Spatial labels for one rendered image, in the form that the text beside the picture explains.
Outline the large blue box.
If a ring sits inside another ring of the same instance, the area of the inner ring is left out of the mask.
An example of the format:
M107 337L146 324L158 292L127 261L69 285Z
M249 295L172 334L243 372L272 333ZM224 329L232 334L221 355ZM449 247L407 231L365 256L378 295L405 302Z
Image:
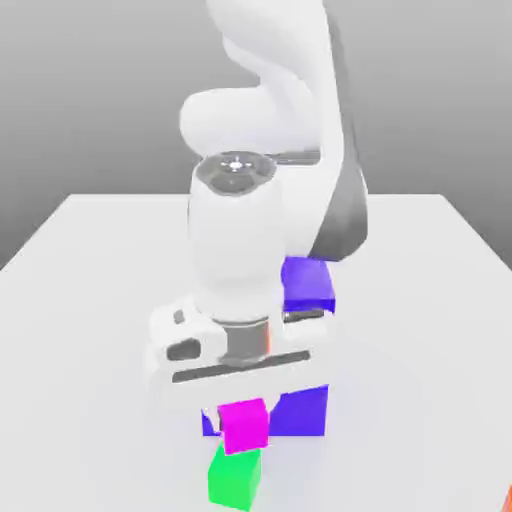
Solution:
M327 263L288 257L281 268L284 302L280 319L293 341L308 348L328 343L336 310L335 290ZM327 384L284 392L270 412L269 434L320 437L325 434Z

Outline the small magenta cube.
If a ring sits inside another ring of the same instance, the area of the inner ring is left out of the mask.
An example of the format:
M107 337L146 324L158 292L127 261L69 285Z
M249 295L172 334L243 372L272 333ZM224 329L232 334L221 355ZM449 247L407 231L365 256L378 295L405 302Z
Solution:
M218 413L228 456L268 445L269 413L262 398L220 405Z

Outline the small green cube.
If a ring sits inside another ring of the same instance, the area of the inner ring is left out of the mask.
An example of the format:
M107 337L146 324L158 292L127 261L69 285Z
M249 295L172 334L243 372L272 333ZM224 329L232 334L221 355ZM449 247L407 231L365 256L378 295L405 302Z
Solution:
M228 455L221 442L208 469L209 501L249 512L262 474L260 449Z

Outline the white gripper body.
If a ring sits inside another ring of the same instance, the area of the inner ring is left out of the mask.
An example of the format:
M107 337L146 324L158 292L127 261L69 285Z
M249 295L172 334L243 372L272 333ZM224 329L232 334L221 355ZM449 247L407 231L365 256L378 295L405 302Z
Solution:
M276 396L329 383L327 348L275 353L246 366L231 367L203 348L152 347L150 395L165 411Z

